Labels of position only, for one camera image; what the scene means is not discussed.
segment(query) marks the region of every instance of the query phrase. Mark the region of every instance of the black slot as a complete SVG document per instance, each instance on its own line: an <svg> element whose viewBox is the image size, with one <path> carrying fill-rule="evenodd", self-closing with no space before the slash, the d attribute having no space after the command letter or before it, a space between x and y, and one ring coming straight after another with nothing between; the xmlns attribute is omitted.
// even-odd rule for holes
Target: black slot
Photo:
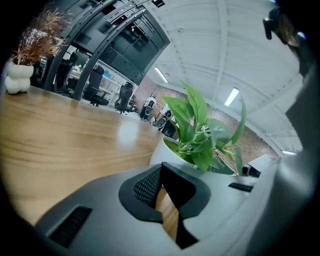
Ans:
<svg viewBox="0 0 320 256"><path fill-rule="evenodd" d="M240 183L231 183L228 187L236 189L236 190L241 190L245 192L251 192L251 190L254 188L253 186L248 186L248 185L243 185Z"/></svg>
<svg viewBox="0 0 320 256"><path fill-rule="evenodd" d="M49 236L49 238L62 247L68 248L90 215L91 211L91 208L78 206L57 227L57 229Z"/></svg>

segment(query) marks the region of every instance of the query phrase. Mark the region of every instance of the desk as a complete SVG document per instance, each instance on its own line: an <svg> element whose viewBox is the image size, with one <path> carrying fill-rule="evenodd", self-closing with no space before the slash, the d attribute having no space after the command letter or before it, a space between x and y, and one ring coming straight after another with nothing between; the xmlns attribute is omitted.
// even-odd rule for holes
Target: desk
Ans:
<svg viewBox="0 0 320 256"><path fill-rule="evenodd" d="M149 123L33 86L3 100L2 177L32 224L87 182L147 166L162 138Z"/></svg>

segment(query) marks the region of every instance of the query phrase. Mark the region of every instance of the white planter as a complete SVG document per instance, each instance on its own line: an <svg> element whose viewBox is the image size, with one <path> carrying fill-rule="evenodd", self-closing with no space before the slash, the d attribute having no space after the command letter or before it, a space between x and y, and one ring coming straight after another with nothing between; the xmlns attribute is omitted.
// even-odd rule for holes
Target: white planter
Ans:
<svg viewBox="0 0 320 256"><path fill-rule="evenodd" d="M26 92L30 87L30 77L34 72L33 66L8 64L7 75L4 80L6 90L9 94Z"/></svg>
<svg viewBox="0 0 320 256"><path fill-rule="evenodd" d="M196 165L191 164L171 151L170 148L165 144L165 141L169 141L175 144L178 144L176 140L170 137L164 137L160 140L159 144L156 146L155 151L153 152L150 160L150 165L161 164L162 162L175 163L183 166L188 166L190 168L198 168Z"/></svg>

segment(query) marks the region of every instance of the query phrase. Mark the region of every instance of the white ceiling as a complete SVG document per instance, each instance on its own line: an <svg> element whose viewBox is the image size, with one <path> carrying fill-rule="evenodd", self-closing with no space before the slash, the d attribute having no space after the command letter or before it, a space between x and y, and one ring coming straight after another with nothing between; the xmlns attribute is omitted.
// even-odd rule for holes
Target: white ceiling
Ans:
<svg viewBox="0 0 320 256"><path fill-rule="evenodd" d="M148 72L157 84L186 93L180 80L207 102L239 120L240 95L224 105L232 89L243 96L246 125L278 154L300 151L301 143L285 111L302 87L299 63L274 35L267 40L262 20L276 5L269 0L164 0L146 8L171 44Z"/></svg>

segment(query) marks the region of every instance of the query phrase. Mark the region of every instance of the office floor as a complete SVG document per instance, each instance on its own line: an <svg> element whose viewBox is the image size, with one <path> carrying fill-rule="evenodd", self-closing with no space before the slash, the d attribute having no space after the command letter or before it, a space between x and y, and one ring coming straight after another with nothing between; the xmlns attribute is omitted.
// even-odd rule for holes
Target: office floor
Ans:
<svg viewBox="0 0 320 256"><path fill-rule="evenodd" d="M86 104L89 104L90 105L90 101L88 100L85 100L85 99L81 99L81 102L83 103L86 103ZM120 112L118 110L116 110L116 108L109 104L108 106L98 106L99 109L102 109L102 110L107 110L107 111L111 111L111 112L115 112L115 113L118 113L120 115ZM140 120L140 116L138 113L135 113L135 112L125 112L125 114L123 113L122 114L123 116L126 116L126 117L130 117L130 118L133 118L135 120Z"/></svg>

